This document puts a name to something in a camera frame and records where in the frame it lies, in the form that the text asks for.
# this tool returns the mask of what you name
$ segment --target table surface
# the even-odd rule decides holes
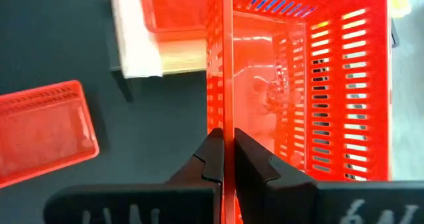
[[[0,94],[77,79],[100,155],[0,189],[0,222],[40,224],[46,200],[76,184],[167,180],[206,135],[205,73],[132,80],[109,72],[102,0],[0,0]]]

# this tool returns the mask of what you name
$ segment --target dark gray table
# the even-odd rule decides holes
[[[205,74],[134,80],[127,103],[109,71],[102,16],[102,0],[0,0],[0,94],[81,81],[101,149],[0,189],[0,223],[43,223],[45,201],[67,186],[163,182],[206,135]]]

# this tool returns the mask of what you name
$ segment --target yellow object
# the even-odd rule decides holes
[[[391,2],[393,18],[402,18],[411,12],[411,5],[408,0],[391,0]]]

